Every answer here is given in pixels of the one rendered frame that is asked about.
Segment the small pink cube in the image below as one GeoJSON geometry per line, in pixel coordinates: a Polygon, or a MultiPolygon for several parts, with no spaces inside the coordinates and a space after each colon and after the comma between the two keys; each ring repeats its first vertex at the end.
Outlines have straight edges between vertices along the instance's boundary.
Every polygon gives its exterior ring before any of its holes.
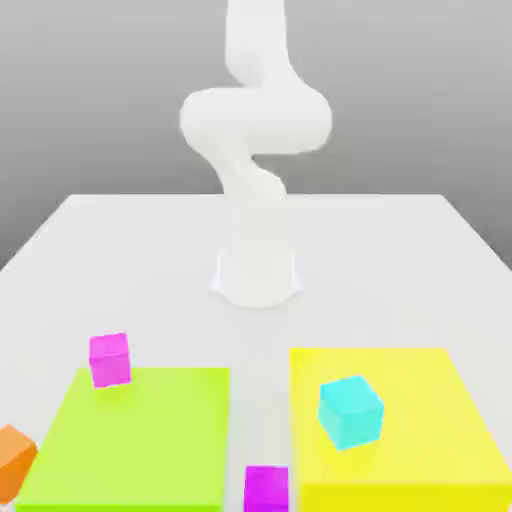
{"type": "Polygon", "coordinates": [[[95,336],[89,340],[89,365],[95,388],[131,382],[128,339],[125,333],[95,336]]]}

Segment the small cyan cube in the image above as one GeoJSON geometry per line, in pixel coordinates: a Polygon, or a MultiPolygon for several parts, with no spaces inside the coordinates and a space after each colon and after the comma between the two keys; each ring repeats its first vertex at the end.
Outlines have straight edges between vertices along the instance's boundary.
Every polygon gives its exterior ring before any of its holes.
{"type": "Polygon", "coordinates": [[[383,416],[383,401],[361,375],[320,385],[318,419],[338,451],[377,441],[383,416]]]}

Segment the small purple cube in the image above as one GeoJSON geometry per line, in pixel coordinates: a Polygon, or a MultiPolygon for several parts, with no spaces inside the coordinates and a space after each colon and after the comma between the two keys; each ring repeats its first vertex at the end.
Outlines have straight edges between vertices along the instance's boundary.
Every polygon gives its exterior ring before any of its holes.
{"type": "Polygon", "coordinates": [[[244,512],[289,512],[286,466],[246,467],[244,512]]]}

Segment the small orange cube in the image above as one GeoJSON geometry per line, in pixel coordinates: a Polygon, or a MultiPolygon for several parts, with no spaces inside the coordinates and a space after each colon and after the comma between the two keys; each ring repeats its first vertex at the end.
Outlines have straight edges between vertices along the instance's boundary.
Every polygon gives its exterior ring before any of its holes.
{"type": "Polygon", "coordinates": [[[15,427],[0,428],[0,505],[18,495],[37,453],[37,445],[15,427]]]}

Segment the large lime green box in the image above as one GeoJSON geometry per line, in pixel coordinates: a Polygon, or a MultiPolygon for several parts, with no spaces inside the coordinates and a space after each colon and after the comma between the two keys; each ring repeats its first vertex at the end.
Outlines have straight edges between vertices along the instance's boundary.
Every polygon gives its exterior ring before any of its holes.
{"type": "Polygon", "coordinates": [[[16,512],[223,512],[230,371],[146,367],[94,388],[81,368],[16,512]]]}

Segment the large yellow box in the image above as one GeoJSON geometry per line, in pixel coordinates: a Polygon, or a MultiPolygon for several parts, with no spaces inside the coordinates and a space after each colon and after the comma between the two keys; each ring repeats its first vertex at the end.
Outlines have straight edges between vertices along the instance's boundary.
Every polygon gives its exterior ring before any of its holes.
{"type": "Polygon", "coordinates": [[[512,470],[442,348],[293,348],[297,512],[508,512],[512,470]],[[363,376],[384,403],[379,440],[335,448],[322,384],[363,376]]]}

